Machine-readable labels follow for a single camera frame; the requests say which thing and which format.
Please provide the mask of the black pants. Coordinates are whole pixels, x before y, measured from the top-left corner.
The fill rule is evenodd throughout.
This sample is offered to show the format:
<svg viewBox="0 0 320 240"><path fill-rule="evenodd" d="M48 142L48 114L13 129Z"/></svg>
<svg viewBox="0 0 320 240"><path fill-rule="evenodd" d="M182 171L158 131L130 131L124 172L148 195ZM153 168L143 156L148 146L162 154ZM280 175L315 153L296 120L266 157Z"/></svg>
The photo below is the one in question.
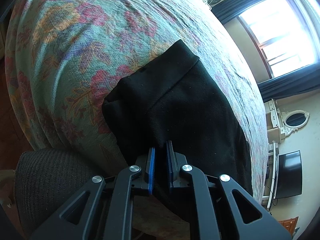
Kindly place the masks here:
<svg viewBox="0 0 320 240"><path fill-rule="evenodd" d="M227 98L183 41L120 79L101 108L127 163L171 141L189 164L210 176L227 174L252 193L249 143Z"/></svg>

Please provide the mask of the white tv stand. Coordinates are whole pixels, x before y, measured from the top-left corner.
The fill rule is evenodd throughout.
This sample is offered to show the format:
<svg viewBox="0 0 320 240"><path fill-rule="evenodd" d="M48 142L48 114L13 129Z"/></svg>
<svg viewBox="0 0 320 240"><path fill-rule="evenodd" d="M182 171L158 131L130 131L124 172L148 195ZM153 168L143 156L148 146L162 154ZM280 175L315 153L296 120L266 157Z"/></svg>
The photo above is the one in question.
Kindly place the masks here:
<svg viewBox="0 0 320 240"><path fill-rule="evenodd" d="M265 179L265 195L262 205L267 211L271 211L273 200L276 198L277 182L279 175L279 147L278 143L272 141L268 146L267 174Z"/></svg>

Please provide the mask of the dark knit sleeve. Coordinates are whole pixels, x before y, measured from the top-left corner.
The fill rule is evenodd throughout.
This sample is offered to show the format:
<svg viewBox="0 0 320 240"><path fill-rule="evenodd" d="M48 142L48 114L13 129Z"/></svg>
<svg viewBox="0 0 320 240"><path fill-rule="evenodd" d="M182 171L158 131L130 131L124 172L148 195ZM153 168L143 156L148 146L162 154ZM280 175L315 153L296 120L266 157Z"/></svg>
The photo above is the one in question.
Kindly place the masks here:
<svg viewBox="0 0 320 240"><path fill-rule="evenodd" d="M100 239L106 185L76 152L41 149L21 155L15 202L28 239Z"/></svg>

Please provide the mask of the cream dressing table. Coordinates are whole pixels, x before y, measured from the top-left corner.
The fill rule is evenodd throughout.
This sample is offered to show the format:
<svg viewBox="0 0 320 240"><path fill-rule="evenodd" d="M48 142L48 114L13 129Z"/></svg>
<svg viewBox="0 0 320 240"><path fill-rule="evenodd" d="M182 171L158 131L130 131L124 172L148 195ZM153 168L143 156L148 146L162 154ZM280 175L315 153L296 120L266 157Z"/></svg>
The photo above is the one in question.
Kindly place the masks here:
<svg viewBox="0 0 320 240"><path fill-rule="evenodd" d="M268 142L281 143L285 139L284 125L281 117L281 112L277 106L277 101L271 99L264 103L266 112L267 137Z"/></svg>

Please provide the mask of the black flat television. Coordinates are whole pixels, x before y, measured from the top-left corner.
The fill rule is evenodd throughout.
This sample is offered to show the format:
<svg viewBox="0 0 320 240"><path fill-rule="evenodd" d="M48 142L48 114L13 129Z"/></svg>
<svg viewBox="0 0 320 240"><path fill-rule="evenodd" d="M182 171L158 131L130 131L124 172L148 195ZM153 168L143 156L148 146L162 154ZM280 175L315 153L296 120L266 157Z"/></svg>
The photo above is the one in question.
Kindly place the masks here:
<svg viewBox="0 0 320 240"><path fill-rule="evenodd" d="M303 172L300 151L279 156L275 199L289 198L302 194Z"/></svg>

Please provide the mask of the white oval vanity mirror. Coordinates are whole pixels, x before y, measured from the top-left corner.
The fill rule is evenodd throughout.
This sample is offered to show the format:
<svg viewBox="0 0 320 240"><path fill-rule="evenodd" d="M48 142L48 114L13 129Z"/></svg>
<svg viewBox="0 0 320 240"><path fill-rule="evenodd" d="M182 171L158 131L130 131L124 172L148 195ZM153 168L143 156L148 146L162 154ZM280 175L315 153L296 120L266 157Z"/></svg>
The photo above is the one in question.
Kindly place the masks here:
<svg viewBox="0 0 320 240"><path fill-rule="evenodd" d="M291 112L281 112L285 137L303 128L310 118L310 113L304 110L294 110Z"/></svg>

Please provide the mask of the dark blue right curtain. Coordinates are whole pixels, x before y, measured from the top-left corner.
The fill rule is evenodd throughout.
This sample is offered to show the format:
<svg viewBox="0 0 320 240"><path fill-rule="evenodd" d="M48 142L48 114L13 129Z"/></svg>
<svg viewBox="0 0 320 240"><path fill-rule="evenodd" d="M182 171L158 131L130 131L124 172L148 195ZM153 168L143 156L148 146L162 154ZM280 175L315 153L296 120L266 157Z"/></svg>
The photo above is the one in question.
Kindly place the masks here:
<svg viewBox="0 0 320 240"><path fill-rule="evenodd" d="M258 84L263 102L283 99L319 89L319 62Z"/></svg>

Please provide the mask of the floral bedspread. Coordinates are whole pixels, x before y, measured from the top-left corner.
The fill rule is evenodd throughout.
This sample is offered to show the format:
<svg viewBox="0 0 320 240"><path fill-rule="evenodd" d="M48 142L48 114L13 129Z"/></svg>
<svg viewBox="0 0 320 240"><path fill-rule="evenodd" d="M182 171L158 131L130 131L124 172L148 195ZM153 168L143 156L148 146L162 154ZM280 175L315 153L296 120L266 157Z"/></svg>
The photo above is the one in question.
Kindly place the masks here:
<svg viewBox="0 0 320 240"><path fill-rule="evenodd" d="M10 101L29 143L73 149L109 174L126 162L101 106L118 81L182 40L225 94L264 194L268 139L257 83L203 0L17 0L5 44Z"/></svg>

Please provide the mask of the window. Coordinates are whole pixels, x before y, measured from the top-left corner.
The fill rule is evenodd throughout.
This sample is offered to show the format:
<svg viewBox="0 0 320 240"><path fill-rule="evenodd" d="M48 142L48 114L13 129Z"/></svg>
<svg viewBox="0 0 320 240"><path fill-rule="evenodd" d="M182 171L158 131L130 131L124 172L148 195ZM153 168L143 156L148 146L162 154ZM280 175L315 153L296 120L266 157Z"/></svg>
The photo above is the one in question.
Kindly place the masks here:
<svg viewBox="0 0 320 240"><path fill-rule="evenodd" d="M318 60L311 29L290 0L264 0L239 18L253 35L272 77Z"/></svg>

